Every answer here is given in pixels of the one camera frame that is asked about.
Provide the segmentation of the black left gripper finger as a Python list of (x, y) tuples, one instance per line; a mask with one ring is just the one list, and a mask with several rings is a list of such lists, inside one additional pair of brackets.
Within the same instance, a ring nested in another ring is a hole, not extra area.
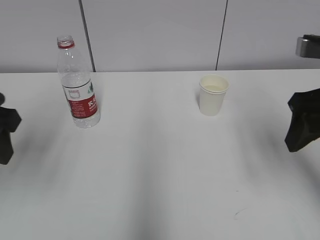
[(7, 165), (14, 154), (11, 134), (8, 131), (0, 133), (0, 164)]
[(0, 129), (14, 133), (20, 125), (22, 118), (16, 109), (2, 107), (5, 103), (5, 96), (0, 94)]

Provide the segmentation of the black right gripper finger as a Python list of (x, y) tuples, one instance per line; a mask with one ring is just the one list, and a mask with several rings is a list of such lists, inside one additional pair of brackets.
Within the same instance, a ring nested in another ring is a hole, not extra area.
[(320, 138), (320, 90), (295, 92), (288, 106), (292, 116), (284, 141), (293, 153)]

